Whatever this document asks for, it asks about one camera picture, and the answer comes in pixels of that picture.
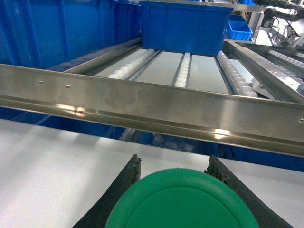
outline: blue crate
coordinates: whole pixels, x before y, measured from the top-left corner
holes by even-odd
[[[142,9],[139,3],[131,0],[116,0],[114,3],[115,44],[141,36]]]
[[[255,3],[253,3],[253,0],[238,0],[239,3],[241,4],[245,4],[245,5],[255,5]]]
[[[0,63],[48,68],[139,37],[139,11],[112,0],[2,0]]]
[[[250,40],[252,30],[246,22],[242,21],[229,21],[228,22],[228,35],[229,39],[236,40]]]
[[[142,46],[216,56],[233,8],[141,1]]]

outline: white surface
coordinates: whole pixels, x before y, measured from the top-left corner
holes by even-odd
[[[189,89],[228,94],[213,57],[192,55]]]
[[[171,86],[181,57],[180,53],[162,52],[136,81]]]
[[[0,227],[71,228],[104,194],[133,154],[142,177],[209,157],[0,120]],[[271,209],[304,224],[304,173],[222,159]]]

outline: metal beam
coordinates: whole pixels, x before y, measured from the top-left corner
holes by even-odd
[[[280,71],[278,66],[267,61],[257,53],[228,41],[230,50],[244,67],[266,88],[277,100],[304,103],[304,91],[300,83]]]
[[[230,3],[219,3],[219,2],[199,2],[199,1],[179,1],[179,0],[153,0],[157,2],[167,2],[167,3],[180,3],[180,4],[191,4],[191,5],[200,5],[200,6],[222,6],[222,7],[231,7],[234,8],[234,11],[237,12],[262,12],[265,10],[265,6],[258,5],[244,5],[244,4],[230,4]]]
[[[304,63],[301,61],[295,60],[289,56],[283,55],[273,50],[269,50],[266,57],[271,62],[283,66],[287,70],[295,73],[298,78],[304,78]]]
[[[124,57],[128,56],[132,52],[135,52],[136,50],[140,49],[141,46],[141,38],[136,38],[119,45],[108,47],[97,52],[97,54],[100,52],[102,53],[99,54],[98,57],[89,59],[86,62],[83,62],[81,64],[78,64],[77,66],[65,70],[64,72],[93,76],[98,72],[102,71],[103,69],[106,69],[110,65],[123,59]],[[88,59],[94,54],[95,53],[92,53],[87,56],[81,57],[78,61],[81,61],[81,59]]]
[[[304,157],[304,105],[0,65],[0,106]]]

